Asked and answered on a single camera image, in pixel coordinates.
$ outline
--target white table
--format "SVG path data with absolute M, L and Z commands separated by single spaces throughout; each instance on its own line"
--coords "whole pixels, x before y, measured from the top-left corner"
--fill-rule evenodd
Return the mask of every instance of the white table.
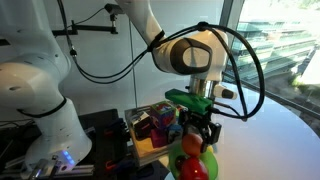
M 233 85 L 227 86 L 236 90 Z M 155 87 L 154 93 L 159 95 L 171 88 L 183 90 L 182 87 L 181 82 L 166 83 Z M 248 89 L 244 93 L 250 112 L 258 94 Z M 164 97 L 145 95 L 142 104 L 161 99 Z M 218 101 L 242 112 L 239 98 Z M 219 165 L 218 179 L 320 179 L 320 139 L 303 120 L 275 101 L 265 98 L 263 107 L 248 122 L 220 115 L 213 115 L 212 120 L 223 127 L 214 147 Z

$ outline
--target green gripper part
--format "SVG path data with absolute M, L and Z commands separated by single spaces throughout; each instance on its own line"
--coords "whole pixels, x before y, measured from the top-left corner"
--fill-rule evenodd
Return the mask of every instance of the green gripper part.
M 165 97 L 182 106 L 187 107 L 189 110 L 205 115 L 208 108 L 212 106 L 212 101 L 204 97 L 186 93 L 177 89 L 171 89 L 165 93 Z

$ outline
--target red ball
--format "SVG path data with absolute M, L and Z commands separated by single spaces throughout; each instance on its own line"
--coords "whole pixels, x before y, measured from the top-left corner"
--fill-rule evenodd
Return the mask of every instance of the red ball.
M 201 160 L 190 157 L 182 164 L 180 179 L 183 180 L 208 180 L 208 170 Z
M 191 157 L 199 157 L 201 154 L 202 138 L 194 133 L 186 134 L 182 138 L 182 149 Z

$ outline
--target white wall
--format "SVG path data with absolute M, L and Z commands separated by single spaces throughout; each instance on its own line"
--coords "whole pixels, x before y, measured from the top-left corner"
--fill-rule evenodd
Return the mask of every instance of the white wall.
M 106 3 L 115 3 L 112 0 L 65 0 L 64 6 L 68 23 L 70 20 L 78 22 L 86 19 L 102 8 Z M 223 0 L 193 0 L 193 1 L 159 1 L 151 0 L 154 15 L 159 24 L 170 35 L 182 28 L 194 25 L 199 21 L 218 23 Z M 62 29 L 60 11 L 56 1 L 45 0 L 48 18 L 52 29 Z M 106 11 L 99 13 L 85 24 L 110 26 L 109 14 Z M 133 36 L 133 55 L 137 56 L 146 48 L 144 41 L 131 25 L 125 15 L 118 16 L 118 35 L 108 32 L 79 31 L 79 35 L 72 36 L 73 43 L 78 51 L 79 64 L 87 71 L 98 74 L 113 74 L 132 61 L 130 31 Z M 57 37 L 61 48 L 68 53 L 65 37 Z M 10 47 L 0 47 L 0 62 L 15 55 Z M 61 92 L 73 100 L 78 114 L 86 114 L 101 110 L 117 108 L 120 116 L 126 109 L 148 103 L 160 101 L 157 98 L 169 89 L 161 88 L 164 84 L 174 84 L 184 87 L 189 83 L 189 77 L 179 77 L 160 72 L 153 64 L 148 54 L 135 68 L 135 74 L 130 73 L 123 80 L 111 85 L 93 84 L 79 74 L 73 66 L 69 76 L 61 84 Z M 154 94 L 154 99 L 146 99 Z M 23 116 L 15 112 L 0 108 L 0 120 L 21 119 Z

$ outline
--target window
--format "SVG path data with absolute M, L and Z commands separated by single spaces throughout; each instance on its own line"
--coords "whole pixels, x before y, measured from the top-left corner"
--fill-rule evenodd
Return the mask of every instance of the window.
M 284 105 L 292 106 L 289 109 L 320 136 L 318 19 L 320 0 L 244 0 L 236 30 L 259 57 L 266 90 L 279 96 L 278 100 L 290 102 Z M 241 79 L 258 86 L 258 75 L 246 48 L 236 39 L 231 48 Z M 232 74 L 231 63 L 226 73 Z

